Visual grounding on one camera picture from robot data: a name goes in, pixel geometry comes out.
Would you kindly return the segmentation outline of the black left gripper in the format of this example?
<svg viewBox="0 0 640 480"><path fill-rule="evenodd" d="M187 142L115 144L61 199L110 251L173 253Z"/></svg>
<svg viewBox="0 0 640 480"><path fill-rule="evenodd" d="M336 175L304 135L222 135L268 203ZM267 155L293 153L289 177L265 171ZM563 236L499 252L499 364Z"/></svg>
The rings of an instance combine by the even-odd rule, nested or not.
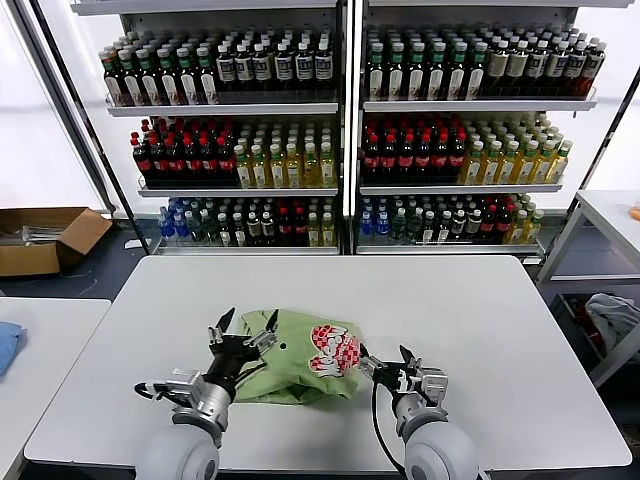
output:
<svg viewBox="0 0 640 480"><path fill-rule="evenodd" d="M231 307L214 326L208 327L209 350L213 362L209 367L209 382L221 386L235 386L266 366L261 354L277 340L279 310L275 309L263 330L253 336L226 335L235 314Z"/></svg>

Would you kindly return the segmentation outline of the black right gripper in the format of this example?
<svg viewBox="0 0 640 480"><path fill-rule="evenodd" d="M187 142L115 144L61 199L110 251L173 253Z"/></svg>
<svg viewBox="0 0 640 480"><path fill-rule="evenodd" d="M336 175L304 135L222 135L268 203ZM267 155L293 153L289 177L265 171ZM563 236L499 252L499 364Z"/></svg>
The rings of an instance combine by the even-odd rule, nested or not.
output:
<svg viewBox="0 0 640 480"><path fill-rule="evenodd" d="M410 394L418 394L424 398L422 359L417 358L411 350L402 344L399 345L399 351L403 363L385 363L371 355L366 346L361 343L359 345L359 370L371 381L384 386L393 400L399 400Z"/></svg>

